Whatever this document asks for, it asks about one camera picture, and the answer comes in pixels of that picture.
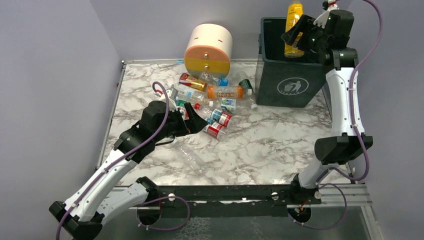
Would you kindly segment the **yellow juice bottle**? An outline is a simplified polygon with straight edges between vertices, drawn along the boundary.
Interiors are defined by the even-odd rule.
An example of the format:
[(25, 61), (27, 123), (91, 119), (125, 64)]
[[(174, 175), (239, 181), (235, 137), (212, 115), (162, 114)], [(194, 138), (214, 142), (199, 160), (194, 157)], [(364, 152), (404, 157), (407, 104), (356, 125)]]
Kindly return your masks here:
[[(303, 5), (299, 0), (293, 0), (291, 4), (288, 7), (287, 10), (287, 17), (286, 17), (286, 24), (285, 24), (285, 31), (288, 32), (291, 30), (295, 24), (299, 21), (300, 17), (303, 15)], [(297, 47), (298, 41), (302, 34), (300, 33), (295, 41), (293, 42), (293, 45), (284, 45), (284, 56), (286, 58), (300, 58), (305, 53), (302, 50), (299, 50)]]

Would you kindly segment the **red label small bottle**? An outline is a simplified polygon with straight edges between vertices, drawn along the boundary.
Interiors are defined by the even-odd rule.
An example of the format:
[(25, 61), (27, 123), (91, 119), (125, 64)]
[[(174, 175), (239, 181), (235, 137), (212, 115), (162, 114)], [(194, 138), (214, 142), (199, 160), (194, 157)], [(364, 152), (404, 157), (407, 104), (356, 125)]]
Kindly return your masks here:
[(225, 127), (218, 122), (208, 124), (202, 131), (215, 139), (223, 138), (227, 134)]

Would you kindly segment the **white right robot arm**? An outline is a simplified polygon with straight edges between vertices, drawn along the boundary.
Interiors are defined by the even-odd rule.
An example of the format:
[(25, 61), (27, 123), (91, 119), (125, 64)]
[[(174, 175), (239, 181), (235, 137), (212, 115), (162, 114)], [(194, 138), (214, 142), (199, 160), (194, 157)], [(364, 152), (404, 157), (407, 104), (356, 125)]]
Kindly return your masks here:
[(328, 7), (318, 18), (302, 15), (281, 35), (285, 44), (317, 55), (331, 102), (330, 136), (315, 142), (315, 159), (291, 181), (290, 196), (297, 202), (312, 197), (331, 170), (364, 155), (373, 145), (372, 136), (365, 134), (359, 111), (358, 52), (347, 46), (353, 24), (350, 11)]

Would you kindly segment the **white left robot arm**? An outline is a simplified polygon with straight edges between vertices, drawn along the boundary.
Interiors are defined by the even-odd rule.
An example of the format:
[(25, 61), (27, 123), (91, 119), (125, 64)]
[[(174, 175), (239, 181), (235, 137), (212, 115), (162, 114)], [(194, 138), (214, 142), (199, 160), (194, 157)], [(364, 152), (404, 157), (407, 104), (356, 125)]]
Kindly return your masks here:
[(141, 119), (120, 134), (109, 157), (83, 187), (66, 201), (55, 201), (49, 207), (59, 221), (58, 228), (75, 240), (93, 240), (110, 219), (134, 205), (157, 199), (158, 186), (148, 177), (140, 177), (113, 196), (109, 193), (162, 139), (197, 134), (208, 125), (190, 103), (184, 106), (187, 118), (164, 101), (152, 101)]

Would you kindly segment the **blue red label bottle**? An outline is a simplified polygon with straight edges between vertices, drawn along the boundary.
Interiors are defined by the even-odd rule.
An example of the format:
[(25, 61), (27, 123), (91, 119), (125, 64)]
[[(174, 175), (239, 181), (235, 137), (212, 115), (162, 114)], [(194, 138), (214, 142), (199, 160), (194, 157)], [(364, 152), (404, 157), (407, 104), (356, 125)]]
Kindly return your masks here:
[(194, 109), (201, 117), (208, 118), (210, 121), (219, 123), (226, 128), (234, 123), (233, 116), (219, 108), (212, 108), (196, 103)]

